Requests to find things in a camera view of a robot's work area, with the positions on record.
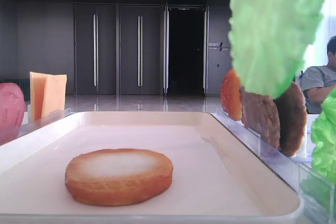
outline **shiny floor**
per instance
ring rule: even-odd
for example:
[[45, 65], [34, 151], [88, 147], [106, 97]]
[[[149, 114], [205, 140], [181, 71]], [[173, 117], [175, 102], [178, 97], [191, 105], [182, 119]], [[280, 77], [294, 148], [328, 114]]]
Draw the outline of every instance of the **shiny floor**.
[[214, 113], [219, 97], [163, 97], [159, 95], [77, 95], [66, 97], [66, 109], [82, 111], [198, 111]]

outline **wall sign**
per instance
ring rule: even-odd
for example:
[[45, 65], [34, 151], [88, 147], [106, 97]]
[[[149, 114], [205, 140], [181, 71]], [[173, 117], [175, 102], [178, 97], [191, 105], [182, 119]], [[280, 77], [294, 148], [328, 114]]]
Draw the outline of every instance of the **wall sign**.
[[219, 49], [219, 51], [229, 51], [228, 47], [223, 47], [223, 42], [217, 42], [217, 43], [209, 42], [208, 47], [209, 49], [212, 50]]

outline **dark hair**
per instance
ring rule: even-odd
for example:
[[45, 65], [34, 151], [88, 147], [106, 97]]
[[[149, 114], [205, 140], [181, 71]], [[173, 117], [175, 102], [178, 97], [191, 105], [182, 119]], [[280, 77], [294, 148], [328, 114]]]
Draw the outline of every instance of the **dark hair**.
[[332, 52], [332, 54], [336, 54], [336, 36], [330, 38], [327, 44], [327, 53]]

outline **gray t-shirt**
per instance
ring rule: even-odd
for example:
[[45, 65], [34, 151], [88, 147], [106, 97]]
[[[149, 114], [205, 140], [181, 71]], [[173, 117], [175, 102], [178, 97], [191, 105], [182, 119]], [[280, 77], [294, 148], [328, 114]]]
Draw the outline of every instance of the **gray t-shirt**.
[[336, 72], [328, 68], [327, 66], [310, 67], [303, 76], [301, 87], [306, 97], [306, 107], [309, 113], [320, 114], [322, 107], [319, 104], [311, 101], [307, 96], [307, 90], [313, 88], [324, 88], [336, 83]]

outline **yellow cheese slice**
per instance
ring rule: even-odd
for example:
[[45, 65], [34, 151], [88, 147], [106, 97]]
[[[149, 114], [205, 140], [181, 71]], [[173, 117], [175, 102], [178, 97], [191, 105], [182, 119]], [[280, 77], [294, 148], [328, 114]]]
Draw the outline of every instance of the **yellow cheese slice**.
[[44, 88], [48, 74], [30, 72], [30, 119], [41, 119]]
[[41, 118], [64, 110], [67, 75], [48, 75], [44, 87]]

